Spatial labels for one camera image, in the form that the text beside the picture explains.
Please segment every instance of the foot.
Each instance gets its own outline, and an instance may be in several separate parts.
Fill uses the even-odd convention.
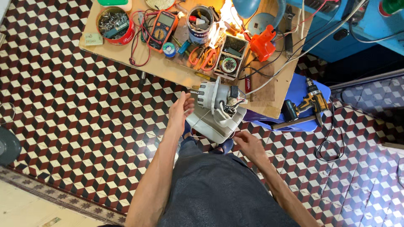
[[[226,139],[223,143],[219,144],[215,150],[223,152],[223,154],[227,154],[234,145],[233,139]]]
[[[191,126],[187,121],[185,121],[184,133],[182,134],[182,138],[185,139],[191,135]]]

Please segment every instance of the red tin can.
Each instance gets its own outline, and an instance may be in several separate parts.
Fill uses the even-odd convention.
[[[101,12],[98,14],[96,22],[95,22],[97,25],[97,31],[100,34],[101,34],[101,32],[98,27],[99,21],[100,21],[101,17],[107,13],[126,13],[126,12],[116,6],[110,6],[110,7],[107,7],[105,9],[101,10]],[[128,18],[129,18],[129,28],[122,37],[120,37],[119,39],[108,39],[105,37],[103,37],[103,38],[106,41],[108,41],[109,43],[116,45],[116,46],[122,46],[122,45],[128,44],[130,41],[132,41],[133,37],[135,36],[135,25],[133,24],[133,21],[129,15],[128,15]]]

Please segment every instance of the hand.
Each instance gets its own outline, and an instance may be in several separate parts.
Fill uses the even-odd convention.
[[[256,166],[262,161],[268,161],[268,156],[262,143],[248,132],[239,132],[233,137],[234,141],[241,146],[244,155]]]
[[[185,119],[194,111],[195,99],[190,97],[191,93],[181,92],[180,98],[168,110],[167,129],[174,129],[179,135],[184,131]]]

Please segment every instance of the blue stool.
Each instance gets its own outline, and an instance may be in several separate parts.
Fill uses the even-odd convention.
[[[329,100],[331,95],[331,90],[329,87],[321,84],[317,81],[314,81],[314,84],[317,85],[318,89],[323,93],[323,96],[326,100]],[[303,101],[303,97],[307,95],[307,84],[306,77],[301,76],[299,74],[293,74],[292,81],[290,82],[290,86],[288,92],[286,93],[285,100],[289,99],[296,105],[299,105]],[[309,110],[300,113],[299,118],[304,118],[313,115],[313,111],[310,108]],[[308,122],[303,122],[299,124],[294,124],[288,127],[283,127],[280,129],[273,130],[271,128],[272,124],[285,122],[285,118],[283,114],[279,115],[279,119],[269,118],[264,115],[255,113],[254,111],[247,110],[246,115],[243,118],[244,121],[249,121],[264,128],[267,128],[271,131],[295,131],[295,132],[312,132],[317,128],[317,124],[315,120],[311,120]]]

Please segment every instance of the scissors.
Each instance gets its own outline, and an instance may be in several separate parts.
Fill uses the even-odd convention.
[[[203,46],[197,46],[195,49],[192,50],[191,54],[188,57],[188,61],[193,65],[197,65],[202,57],[202,55],[205,55],[204,61],[202,63],[201,69],[203,71],[210,71],[212,70],[215,65],[216,65],[216,61],[217,61],[217,50],[216,48],[219,46],[220,42],[223,39],[223,34],[224,32],[224,28],[219,27],[214,36],[210,39],[210,43],[207,45],[203,45]],[[197,57],[192,60],[191,56],[192,53],[197,51],[199,48],[201,48],[201,51],[199,52],[199,54],[197,55]]]

